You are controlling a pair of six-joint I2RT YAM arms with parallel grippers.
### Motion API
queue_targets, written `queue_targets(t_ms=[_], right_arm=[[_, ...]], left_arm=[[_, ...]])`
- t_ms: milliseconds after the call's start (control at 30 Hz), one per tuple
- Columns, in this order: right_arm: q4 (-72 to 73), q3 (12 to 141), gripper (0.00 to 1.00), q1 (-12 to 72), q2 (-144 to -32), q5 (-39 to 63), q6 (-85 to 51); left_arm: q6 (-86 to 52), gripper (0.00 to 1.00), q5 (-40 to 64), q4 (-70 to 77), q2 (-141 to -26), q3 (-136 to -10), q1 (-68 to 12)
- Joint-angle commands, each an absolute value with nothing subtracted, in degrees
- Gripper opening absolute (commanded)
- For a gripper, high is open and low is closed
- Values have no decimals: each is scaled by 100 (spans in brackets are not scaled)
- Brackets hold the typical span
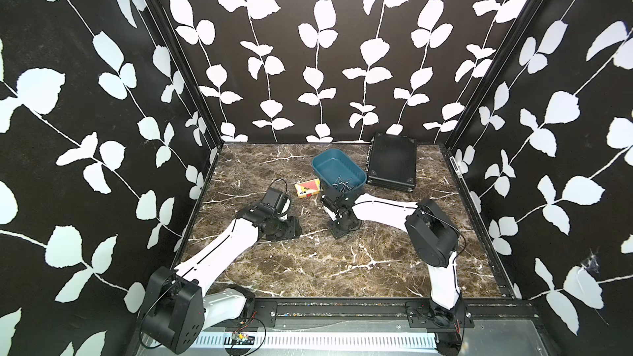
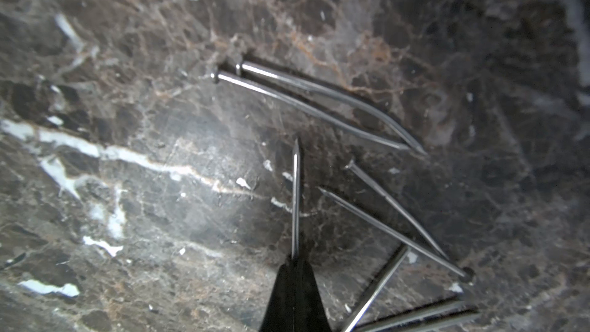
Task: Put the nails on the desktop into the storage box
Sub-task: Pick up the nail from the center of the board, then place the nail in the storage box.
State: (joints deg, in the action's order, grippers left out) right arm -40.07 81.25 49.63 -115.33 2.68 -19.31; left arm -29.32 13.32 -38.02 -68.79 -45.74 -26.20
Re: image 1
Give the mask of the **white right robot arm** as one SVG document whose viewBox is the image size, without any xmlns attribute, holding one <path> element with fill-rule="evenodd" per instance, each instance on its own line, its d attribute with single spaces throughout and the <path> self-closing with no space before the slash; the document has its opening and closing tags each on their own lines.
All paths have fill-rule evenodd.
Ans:
<svg viewBox="0 0 633 356">
<path fill-rule="evenodd" d="M 433 305 L 446 311 L 456 308 L 461 296 L 457 277 L 461 232 L 433 200 L 413 203 L 369 193 L 327 191 L 321 196 L 321 202 L 330 217 L 327 226 L 336 239 L 364 221 L 407 233 L 415 253 L 428 266 Z"/>
</svg>

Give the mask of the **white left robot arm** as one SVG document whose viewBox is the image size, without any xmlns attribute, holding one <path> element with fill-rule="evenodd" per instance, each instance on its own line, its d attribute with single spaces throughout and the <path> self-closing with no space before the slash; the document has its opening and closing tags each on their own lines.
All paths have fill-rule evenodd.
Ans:
<svg viewBox="0 0 633 356">
<path fill-rule="evenodd" d="M 145 349 L 164 347 L 182 354 L 202 331 L 225 321 L 248 325 L 256 319 L 255 295 L 233 285 L 208 294 L 227 268 L 258 241 L 283 241 L 302 235 L 299 219 L 250 207 L 189 260 L 150 276 L 138 313 L 138 339 Z"/>
</svg>

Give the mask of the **steel nail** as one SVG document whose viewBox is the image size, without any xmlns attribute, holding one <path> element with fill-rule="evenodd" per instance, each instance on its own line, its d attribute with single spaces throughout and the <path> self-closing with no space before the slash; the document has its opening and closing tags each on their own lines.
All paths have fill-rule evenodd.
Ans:
<svg viewBox="0 0 633 356">
<path fill-rule="evenodd" d="M 332 186 L 339 192 L 346 194 L 355 190 L 358 185 L 351 178 L 344 178 L 343 176 L 338 176 L 335 179 L 335 181 L 332 183 Z"/>
</svg>

